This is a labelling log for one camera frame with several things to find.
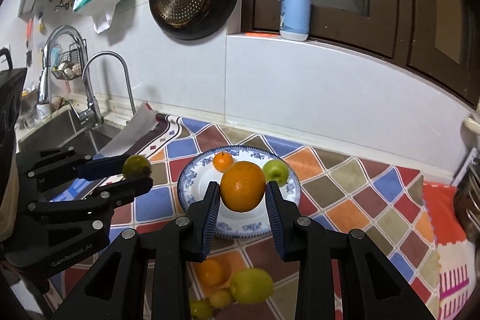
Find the small orange mandarin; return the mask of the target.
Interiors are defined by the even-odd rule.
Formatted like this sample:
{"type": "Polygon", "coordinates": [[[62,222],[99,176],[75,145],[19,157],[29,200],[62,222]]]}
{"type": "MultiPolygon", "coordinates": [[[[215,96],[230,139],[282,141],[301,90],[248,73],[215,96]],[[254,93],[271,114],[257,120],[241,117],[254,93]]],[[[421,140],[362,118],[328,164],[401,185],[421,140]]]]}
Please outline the small orange mandarin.
{"type": "Polygon", "coordinates": [[[196,274],[199,281],[210,288],[222,285],[228,278],[222,263],[214,259],[207,259],[200,263],[196,274]]]}

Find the small dark green fruit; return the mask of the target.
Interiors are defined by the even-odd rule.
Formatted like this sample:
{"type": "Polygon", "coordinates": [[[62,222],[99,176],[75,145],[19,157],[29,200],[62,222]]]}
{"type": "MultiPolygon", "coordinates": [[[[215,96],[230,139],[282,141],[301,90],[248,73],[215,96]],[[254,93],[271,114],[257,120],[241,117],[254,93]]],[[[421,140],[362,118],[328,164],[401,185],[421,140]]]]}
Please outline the small dark green fruit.
{"type": "Polygon", "coordinates": [[[122,167],[123,177],[127,180],[150,177],[151,172],[151,163],[142,155],[128,157],[122,167]]]}

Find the small yellow-green fruit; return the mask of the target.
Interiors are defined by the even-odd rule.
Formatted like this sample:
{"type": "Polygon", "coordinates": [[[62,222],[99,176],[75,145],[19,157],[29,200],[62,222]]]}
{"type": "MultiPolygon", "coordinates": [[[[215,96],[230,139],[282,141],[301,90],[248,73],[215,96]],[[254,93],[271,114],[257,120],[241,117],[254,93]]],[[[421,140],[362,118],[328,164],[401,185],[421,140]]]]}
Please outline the small yellow-green fruit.
{"type": "Polygon", "coordinates": [[[209,320],[213,317],[212,307],[205,301],[196,300],[190,302],[191,318],[195,320],[209,320]]]}

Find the green apple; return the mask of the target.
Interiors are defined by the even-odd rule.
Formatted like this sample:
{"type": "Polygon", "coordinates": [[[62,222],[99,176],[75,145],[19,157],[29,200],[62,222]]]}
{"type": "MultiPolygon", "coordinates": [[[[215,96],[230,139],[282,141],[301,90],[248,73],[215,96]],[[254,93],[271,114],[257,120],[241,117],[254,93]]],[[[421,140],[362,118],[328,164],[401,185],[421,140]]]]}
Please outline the green apple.
{"type": "Polygon", "coordinates": [[[285,185],[289,178],[289,169],[282,160],[273,159],[263,166],[266,182],[275,181],[279,187],[285,185]]]}

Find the large orange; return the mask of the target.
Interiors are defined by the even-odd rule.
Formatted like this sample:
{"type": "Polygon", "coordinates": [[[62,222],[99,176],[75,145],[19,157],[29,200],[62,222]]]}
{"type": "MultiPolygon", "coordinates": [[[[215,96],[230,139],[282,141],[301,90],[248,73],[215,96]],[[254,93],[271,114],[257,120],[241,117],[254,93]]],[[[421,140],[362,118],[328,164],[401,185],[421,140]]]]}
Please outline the large orange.
{"type": "Polygon", "coordinates": [[[221,199],[233,212],[254,210],[264,197],[266,179],[262,169],[255,163],[233,163],[224,172],[220,182],[221,199]]]}

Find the small orange with stem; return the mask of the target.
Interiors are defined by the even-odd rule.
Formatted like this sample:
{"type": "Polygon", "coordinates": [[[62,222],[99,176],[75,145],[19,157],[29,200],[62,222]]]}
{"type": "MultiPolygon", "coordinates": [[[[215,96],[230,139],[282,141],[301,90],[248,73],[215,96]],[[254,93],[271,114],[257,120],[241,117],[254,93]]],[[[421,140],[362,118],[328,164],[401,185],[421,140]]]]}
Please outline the small orange with stem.
{"type": "Polygon", "coordinates": [[[212,160],[212,164],[214,165],[215,169],[220,173],[227,171],[228,168],[233,165],[233,163],[233,157],[227,151],[220,151],[219,153],[215,154],[212,160]]]}

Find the steel kitchen sink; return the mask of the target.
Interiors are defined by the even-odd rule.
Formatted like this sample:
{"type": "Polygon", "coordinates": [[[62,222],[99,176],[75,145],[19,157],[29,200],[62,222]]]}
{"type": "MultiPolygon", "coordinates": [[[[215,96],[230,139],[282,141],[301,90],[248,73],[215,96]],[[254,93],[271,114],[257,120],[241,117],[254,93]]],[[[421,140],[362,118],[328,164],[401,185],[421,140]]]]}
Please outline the steel kitchen sink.
{"type": "Polygon", "coordinates": [[[19,137],[20,152],[73,147],[80,154],[94,157],[121,128],[108,123],[94,126],[92,121],[80,124],[70,109],[56,112],[49,119],[34,127],[26,136],[19,137]]]}

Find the blue white porcelain plate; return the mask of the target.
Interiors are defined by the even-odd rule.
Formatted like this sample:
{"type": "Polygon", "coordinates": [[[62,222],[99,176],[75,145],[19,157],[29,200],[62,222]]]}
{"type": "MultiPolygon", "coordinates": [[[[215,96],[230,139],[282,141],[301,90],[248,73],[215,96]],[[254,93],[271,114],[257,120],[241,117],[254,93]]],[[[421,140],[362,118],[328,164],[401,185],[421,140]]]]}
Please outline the blue white porcelain plate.
{"type": "MultiPolygon", "coordinates": [[[[179,202],[184,210],[203,199],[210,182],[221,185],[223,173],[217,171],[212,164],[215,154],[227,151],[233,157],[234,163],[247,161],[263,166],[270,160],[281,160],[278,156],[256,147],[231,145],[211,149],[195,157],[184,168],[177,182],[179,202]]],[[[288,166],[289,178],[280,188],[281,195],[289,202],[298,204],[301,198],[301,186],[295,172],[288,166]]],[[[245,213],[233,212],[223,203],[220,196],[220,210],[216,222],[216,235],[229,238],[247,239],[267,235],[270,232],[269,216],[265,205],[265,193],[262,201],[254,210],[245,213]]]]}

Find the small yellow lemon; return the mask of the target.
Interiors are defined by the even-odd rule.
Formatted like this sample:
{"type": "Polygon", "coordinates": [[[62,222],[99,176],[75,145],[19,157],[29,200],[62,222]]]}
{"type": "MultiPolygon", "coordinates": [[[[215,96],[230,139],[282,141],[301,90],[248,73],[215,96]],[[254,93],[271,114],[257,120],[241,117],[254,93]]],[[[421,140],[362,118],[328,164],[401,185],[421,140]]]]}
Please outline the small yellow lemon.
{"type": "Polygon", "coordinates": [[[223,288],[214,291],[209,297],[209,302],[215,310],[222,310],[233,304],[233,296],[229,289],[223,288]]]}

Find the large yellow pear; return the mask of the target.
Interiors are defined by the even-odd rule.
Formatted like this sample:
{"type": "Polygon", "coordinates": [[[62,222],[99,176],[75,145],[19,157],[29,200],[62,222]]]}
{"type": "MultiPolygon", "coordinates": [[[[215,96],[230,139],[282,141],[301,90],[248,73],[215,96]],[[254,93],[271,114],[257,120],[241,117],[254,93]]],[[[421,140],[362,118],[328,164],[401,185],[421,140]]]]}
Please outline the large yellow pear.
{"type": "Polygon", "coordinates": [[[274,282],[270,274],[260,268],[246,268],[233,275],[229,290],[233,299],[241,305],[265,302],[272,294],[274,282]]]}

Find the chrome pull-down faucet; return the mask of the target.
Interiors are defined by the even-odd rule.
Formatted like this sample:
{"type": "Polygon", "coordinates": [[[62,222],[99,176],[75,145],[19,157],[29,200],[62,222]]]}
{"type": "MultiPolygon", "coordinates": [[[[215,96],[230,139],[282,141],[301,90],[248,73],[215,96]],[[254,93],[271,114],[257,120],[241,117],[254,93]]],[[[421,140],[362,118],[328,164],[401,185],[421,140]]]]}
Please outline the chrome pull-down faucet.
{"type": "Polygon", "coordinates": [[[61,36],[68,36],[77,46],[77,58],[80,61],[81,69],[86,65],[88,58],[86,43],[84,43],[83,37],[76,28],[71,25],[61,25],[49,34],[41,52],[42,69],[37,89],[37,103],[40,105],[51,103],[51,76],[54,66],[59,65],[59,55],[55,54],[55,49],[58,47],[58,39],[61,36]]]}

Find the steel cooking pot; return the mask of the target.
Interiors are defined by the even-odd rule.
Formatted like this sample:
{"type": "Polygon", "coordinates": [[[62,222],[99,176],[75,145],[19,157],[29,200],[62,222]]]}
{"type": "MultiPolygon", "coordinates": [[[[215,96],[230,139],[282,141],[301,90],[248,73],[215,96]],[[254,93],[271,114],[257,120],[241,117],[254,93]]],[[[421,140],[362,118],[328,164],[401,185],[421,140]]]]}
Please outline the steel cooking pot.
{"type": "Polygon", "coordinates": [[[465,168],[453,198],[457,221],[468,241],[479,244],[479,158],[465,168]]]}

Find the blue white pump bottle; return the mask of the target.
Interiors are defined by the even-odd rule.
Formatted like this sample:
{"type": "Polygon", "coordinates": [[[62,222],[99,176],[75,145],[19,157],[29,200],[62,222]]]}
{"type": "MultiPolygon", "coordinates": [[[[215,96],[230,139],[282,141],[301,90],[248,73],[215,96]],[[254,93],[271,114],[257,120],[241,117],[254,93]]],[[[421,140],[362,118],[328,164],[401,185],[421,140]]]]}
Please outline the blue white pump bottle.
{"type": "Polygon", "coordinates": [[[281,0],[280,35],[305,41],[309,35],[312,0],[281,0]]]}

